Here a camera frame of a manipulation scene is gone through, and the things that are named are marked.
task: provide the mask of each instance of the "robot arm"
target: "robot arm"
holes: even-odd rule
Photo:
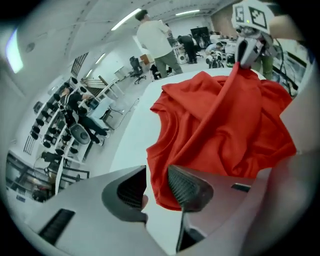
[[[250,69],[260,56],[275,56],[270,21],[275,17],[274,4],[258,0],[244,0],[233,5],[232,25],[238,33],[235,61],[243,69]]]

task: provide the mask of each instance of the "ceiling light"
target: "ceiling light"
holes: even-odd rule
[[[92,69],[88,72],[88,74],[86,75],[86,77],[85,77],[85,78],[87,78],[88,76],[90,76],[90,75],[91,75],[91,73],[92,73]]]
[[[17,30],[13,32],[9,41],[6,44],[5,55],[15,74],[18,73],[24,67],[18,47]]]
[[[131,12],[129,15],[124,17],[117,25],[115,25],[111,30],[115,31],[117,28],[119,28],[123,23],[125,23],[127,20],[129,20],[132,16],[136,15],[138,12],[140,12],[141,9],[136,9],[133,12]]]
[[[193,14],[193,13],[198,13],[198,12],[200,12],[200,10],[188,10],[188,11],[177,13],[175,16],[180,16],[180,15],[184,15],[184,14]]]
[[[101,55],[101,57],[96,61],[96,63],[95,64],[98,64],[101,60],[102,60],[102,58],[105,56],[106,54],[104,53],[104,54],[102,54]]]

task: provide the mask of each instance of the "white shirt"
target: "white shirt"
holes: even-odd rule
[[[158,20],[146,21],[138,28],[136,36],[141,45],[145,46],[151,56],[156,59],[169,54],[173,49],[166,33],[170,28]]]
[[[220,51],[217,49],[217,45],[215,43],[213,44],[210,44],[206,49],[205,49],[206,52],[211,52],[211,51]]]
[[[212,35],[210,36],[210,41],[211,41],[211,43],[216,44],[216,43],[219,42],[219,40],[218,40],[219,38],[220,38],[220,35],[218,35],[218,34],[212,34]]]

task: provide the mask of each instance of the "black metal frame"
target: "black metal frame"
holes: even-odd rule
[[[73,65],[72,65],[72,69],[71,69],[71,74],[76,78],[79,74],[79,71],[82,67],[82,64],[84,63],[86,57],[88,55],[88,52],[77,57],[74,62],[73,62]]]
[[[34,138],[32,138],[31,136],[28,136],[24,144],[23,152],[31,156],[32,150],[34,149],[35,142],[36,140]]]

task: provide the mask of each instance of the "dark hair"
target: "dark hair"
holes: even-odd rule
[[[139,11],[134,17],[138,20],[138,21],[142,21],[146,15],[148,14],[147,10],[141,10]]]

